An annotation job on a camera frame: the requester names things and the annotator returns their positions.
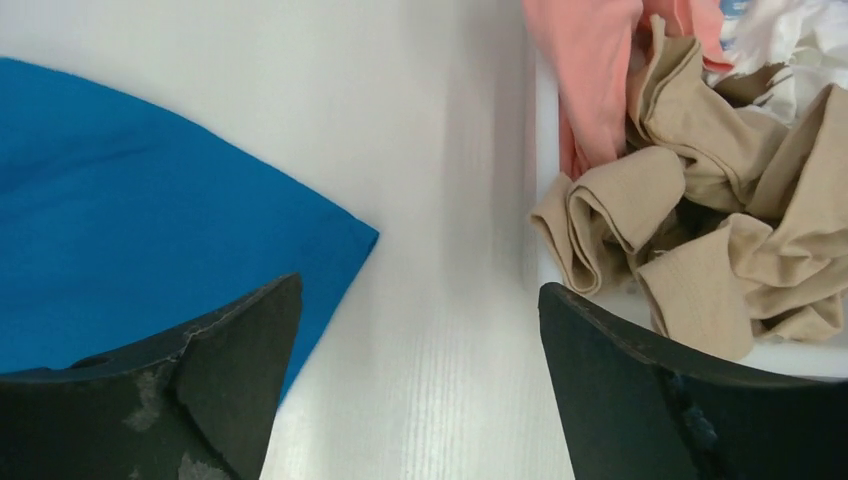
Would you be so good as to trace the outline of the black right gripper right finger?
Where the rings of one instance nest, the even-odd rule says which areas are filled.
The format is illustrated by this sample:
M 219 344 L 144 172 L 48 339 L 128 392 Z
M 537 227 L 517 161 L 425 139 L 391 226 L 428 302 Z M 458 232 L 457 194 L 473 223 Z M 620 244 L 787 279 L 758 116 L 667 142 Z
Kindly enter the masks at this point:
M 550 282 L 540 335 L 578 479 L 843 479 L 847 384 L 662 337 Z

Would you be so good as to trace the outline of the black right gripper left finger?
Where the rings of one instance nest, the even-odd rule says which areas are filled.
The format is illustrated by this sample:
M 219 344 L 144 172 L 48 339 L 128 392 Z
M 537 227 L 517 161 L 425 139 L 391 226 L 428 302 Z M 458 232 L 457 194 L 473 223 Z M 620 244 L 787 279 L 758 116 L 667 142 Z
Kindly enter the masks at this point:
M 290 274 L 68 368 L 1 378 L 5 479 L 256 479 L 302 310 Z

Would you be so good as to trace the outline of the blue t shirt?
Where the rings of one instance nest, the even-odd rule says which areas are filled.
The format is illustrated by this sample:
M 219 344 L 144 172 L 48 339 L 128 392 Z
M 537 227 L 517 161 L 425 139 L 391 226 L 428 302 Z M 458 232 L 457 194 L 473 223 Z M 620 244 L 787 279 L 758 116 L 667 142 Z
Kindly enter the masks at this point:
M 1 374 L 60 371 L 280 277 L 300 325 L 238 392 L 278 402 L 378 231 L 174 112 L 24 61 L 1 62 Z

